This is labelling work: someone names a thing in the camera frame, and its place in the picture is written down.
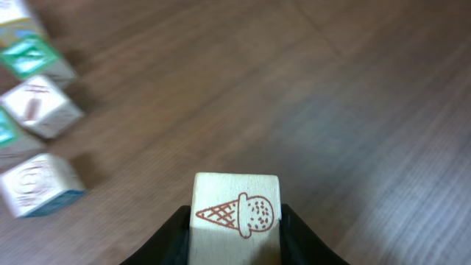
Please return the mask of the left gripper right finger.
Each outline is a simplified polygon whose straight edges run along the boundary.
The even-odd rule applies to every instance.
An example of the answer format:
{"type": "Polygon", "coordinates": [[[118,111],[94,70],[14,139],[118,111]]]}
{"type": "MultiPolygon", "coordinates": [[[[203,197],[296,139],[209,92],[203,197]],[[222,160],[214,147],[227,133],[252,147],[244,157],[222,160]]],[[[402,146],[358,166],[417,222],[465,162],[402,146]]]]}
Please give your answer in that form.
{"type": "Polygon", "coordinates": [[[288,205],[281,205],[282,265],[349,265],[318,237],[288,205]]]}

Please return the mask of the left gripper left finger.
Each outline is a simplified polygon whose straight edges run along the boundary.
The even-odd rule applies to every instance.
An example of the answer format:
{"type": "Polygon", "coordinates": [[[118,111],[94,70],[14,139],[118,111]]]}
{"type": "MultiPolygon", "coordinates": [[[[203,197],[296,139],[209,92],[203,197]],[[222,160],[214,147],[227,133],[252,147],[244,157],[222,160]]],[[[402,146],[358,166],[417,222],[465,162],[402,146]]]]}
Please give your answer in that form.
{"type": "Polygon", "coordinates": [[[120,265],[188,265],[191,207],[183,205],[120,265]]]}

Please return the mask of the ice cream picture block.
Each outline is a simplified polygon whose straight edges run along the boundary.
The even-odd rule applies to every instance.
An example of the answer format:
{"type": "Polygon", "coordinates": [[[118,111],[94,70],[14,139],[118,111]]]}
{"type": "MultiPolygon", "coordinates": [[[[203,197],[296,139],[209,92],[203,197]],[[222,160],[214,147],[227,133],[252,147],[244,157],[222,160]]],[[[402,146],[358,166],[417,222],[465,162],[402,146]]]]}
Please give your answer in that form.
{"type": "Polygon", "coordinates": [[[281,219],[277,176],[200,172],[194,178],[188,262],[280,264],[281,219]]]}

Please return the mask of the blue sided wooden block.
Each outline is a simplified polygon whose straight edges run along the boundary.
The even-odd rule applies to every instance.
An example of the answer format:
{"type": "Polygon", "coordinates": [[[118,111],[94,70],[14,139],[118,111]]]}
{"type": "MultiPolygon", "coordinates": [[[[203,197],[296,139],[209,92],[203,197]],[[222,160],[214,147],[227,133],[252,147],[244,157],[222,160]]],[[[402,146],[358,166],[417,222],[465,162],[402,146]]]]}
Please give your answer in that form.
{"type": "Polygon", "coordinates": [[[15,218],[48,216],[85,192],[72,165],[51,153],[36,155],[1,175],[1,195],[15,218]]]}

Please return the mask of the hammer picture wooden block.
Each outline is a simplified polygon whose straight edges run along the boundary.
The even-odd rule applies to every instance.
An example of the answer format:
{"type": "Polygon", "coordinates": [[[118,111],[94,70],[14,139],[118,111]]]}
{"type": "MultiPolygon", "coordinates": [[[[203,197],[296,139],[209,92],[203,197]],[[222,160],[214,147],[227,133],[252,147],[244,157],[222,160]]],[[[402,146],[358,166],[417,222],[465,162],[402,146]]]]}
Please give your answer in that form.
{"type": "Polygon", "coordinates": [[[56,138],[84,112],[47,76],[36,75],[1,95],[7,112],[42,138],[56,138]]]}

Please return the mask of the green letter F block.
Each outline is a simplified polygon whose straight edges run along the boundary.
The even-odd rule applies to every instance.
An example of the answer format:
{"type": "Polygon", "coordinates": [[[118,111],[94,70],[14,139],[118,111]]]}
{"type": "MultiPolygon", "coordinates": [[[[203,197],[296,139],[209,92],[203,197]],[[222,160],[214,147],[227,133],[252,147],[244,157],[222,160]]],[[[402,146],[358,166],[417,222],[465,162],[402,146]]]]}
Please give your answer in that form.
{"type": "Polygon", "coordinates": [[[30,35],[1,50],[1,63],[18,79],[49,77],[64,89],[76,78],[70,63],[44,39],[30,35]]]}

